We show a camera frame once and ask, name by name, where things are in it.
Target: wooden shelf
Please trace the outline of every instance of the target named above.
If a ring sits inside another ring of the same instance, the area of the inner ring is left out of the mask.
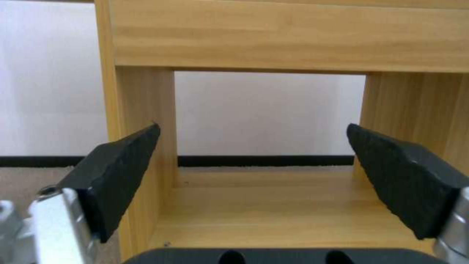
[[[181,169],[150,248],[410,248],[431,254],[352,167]]]

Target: floor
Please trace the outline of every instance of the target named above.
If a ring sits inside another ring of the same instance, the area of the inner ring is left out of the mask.
[[[72,167],[68,168],[0,168],[0,200],[11,200],[23,217],[28,217],[28,206],[35,193],[43,186],[55,184]],[[98,246],[97,264],[120,263],[117,232],[106,244]]]

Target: textured rubber surface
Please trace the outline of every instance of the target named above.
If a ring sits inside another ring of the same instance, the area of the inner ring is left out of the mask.
[[[182,249],[144,252],[125,264],[445,264],[407,249]]]
[[[436,237],[469,179],[418,144],[356,124],[347,136],[381,201],[418,239]]]
[[[78,192],[92,233],[106,242],[140,186],[159,137],[151,125],[119,141],[97,146],[60,183]]]

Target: hole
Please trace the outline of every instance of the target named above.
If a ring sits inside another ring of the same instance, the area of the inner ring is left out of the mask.
[[[353,261],[342,251],[329,251],[325,256],[326,264],[354,264]]]
[[[39,191],[40,195],[51,195],[57,192],[57,188],[55,186],[46,186]]]
[[[218,264],[246,264],[244,256],[238,251],[230,250],[221,255]]]

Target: white backdrop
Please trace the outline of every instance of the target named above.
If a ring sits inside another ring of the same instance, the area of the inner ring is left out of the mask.
[[[351,154],[363,84],[177,72],[179,154]],[[0,1],[0,155],[84,155],[106,140],[94,6]]]

